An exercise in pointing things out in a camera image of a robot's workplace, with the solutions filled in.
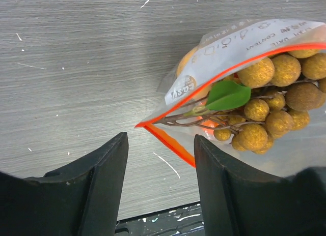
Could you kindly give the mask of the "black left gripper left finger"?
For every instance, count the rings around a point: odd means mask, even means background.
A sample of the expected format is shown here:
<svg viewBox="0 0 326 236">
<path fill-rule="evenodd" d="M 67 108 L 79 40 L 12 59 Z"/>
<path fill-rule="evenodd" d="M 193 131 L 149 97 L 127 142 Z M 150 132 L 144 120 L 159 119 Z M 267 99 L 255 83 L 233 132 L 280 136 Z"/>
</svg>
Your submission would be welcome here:
<svg viewBox="0 0 326 236">
<path fill-rule="evenodd" d="M 121 132 L 42 177 L 1 173 L 1 235 L 114 235 L 128 158 Z"/>
</svg>

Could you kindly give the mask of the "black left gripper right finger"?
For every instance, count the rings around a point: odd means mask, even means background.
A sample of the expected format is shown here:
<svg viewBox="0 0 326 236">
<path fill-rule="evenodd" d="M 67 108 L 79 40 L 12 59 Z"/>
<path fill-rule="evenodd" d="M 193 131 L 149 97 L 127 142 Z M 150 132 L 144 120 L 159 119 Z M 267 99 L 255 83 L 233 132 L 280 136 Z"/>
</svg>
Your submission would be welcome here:
<svg viewBox="0 0 326 236">
<path fill-rule="evenodd" d="M 278 177 L 194 138 L 206 235 L 325 235 L 325 168 Z"/>
</svg>

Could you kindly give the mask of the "orange persimmon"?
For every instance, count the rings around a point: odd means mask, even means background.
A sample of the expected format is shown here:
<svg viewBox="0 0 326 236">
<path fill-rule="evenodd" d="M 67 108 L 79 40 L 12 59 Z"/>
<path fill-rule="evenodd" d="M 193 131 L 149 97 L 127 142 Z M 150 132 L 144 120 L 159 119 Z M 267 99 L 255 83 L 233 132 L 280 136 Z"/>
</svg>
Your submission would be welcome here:
<svg viewBox="0 0 326 236">
<path fill-rule="evenodd" d="M 202 131 L 209 135 L 213 135 L 214 130 L 210 128 L 216 128 L 219 125 L 219 122 L 222 120 L 218 117 L 211 116 L 211 119 L 206 119 L 205 121 L 201 122 L 200 125 L 202 125 L 201 129 Z"/>
</svg>

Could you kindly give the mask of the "brown longan bunch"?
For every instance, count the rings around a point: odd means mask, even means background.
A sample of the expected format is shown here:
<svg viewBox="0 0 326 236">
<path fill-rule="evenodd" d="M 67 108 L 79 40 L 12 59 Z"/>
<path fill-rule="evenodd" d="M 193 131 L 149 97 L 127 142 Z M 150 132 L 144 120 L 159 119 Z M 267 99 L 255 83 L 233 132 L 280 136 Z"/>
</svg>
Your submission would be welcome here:
<svg viewBox="0 0 326 236">
<path fill-rule="evenodd" d="M 325 103 L 325 53 L 319 49 L 274 54 L 212 84 L 206 97 L 163 117 L 171 127 L 196 127 L 211 116 L 222 121 L 208 137 L 237 151 L 264 154 L 274 140 L 305 128 L 309 111 Z"/>
</svg>

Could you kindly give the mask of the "clear zip top bag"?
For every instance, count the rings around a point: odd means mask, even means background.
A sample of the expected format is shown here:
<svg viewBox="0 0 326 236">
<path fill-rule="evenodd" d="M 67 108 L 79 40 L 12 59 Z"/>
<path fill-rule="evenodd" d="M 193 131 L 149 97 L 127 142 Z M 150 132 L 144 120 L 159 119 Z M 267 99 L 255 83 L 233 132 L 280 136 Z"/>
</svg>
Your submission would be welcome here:
<svg viewBox="0 0 326 236">
<path fill-rule="evenodd" d="M 325 23 L 243 19 L 205 34 L 139 123 L 191 166 L 194 138 L 265 172 L 325 166 Z"/>
</svg>

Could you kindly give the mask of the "orange-yellow peach fruit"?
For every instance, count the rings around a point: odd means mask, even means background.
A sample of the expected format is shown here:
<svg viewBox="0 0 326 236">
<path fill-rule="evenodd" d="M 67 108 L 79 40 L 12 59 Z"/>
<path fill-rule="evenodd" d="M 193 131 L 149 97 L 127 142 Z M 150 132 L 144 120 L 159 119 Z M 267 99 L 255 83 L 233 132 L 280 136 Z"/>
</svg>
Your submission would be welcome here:
<svg viewBox="0 0 326 236">
<path fill-rule="evenodd" d="M 192 50 L 190 50 L 180 61 L 177 69 L 176 69 L 176 77 L 178 78 L 181 74 L 183 73 L 194 73 L 193 71 L 190 70 L 190 68 L 187 68 L 186 70 L 184 70 L 184 68 L 186 67 L 186 65 L 188 65 L 188 62 L 192 61 L 193 55 L 195 54 L 195 52 L 198 50 L 199 46 L 195 46 Z M 204 97 L 207 96 L 207 94 L 209 93 L 209 91 L 212 88 L 212 84 L 206 86 L 205 88 L 203 88 L 201 91 L 199 91 L 198 93 L 196 93 L 195 95 L 193 95 L 193 99 L 194 100 L 200 100 Z"/>
</svg>

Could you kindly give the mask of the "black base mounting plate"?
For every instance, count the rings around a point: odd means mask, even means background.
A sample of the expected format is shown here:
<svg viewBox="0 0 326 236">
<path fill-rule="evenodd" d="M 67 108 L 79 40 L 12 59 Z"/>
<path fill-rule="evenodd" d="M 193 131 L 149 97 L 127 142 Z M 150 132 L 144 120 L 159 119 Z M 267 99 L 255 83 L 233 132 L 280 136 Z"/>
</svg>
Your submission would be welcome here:
<svg viewBox="0 0 326 236">
<path fill-rule="evenodd" d="M 201 204 L 197 202 L 119 220 L 115 235 L 205 235 Z"/>
</svg>

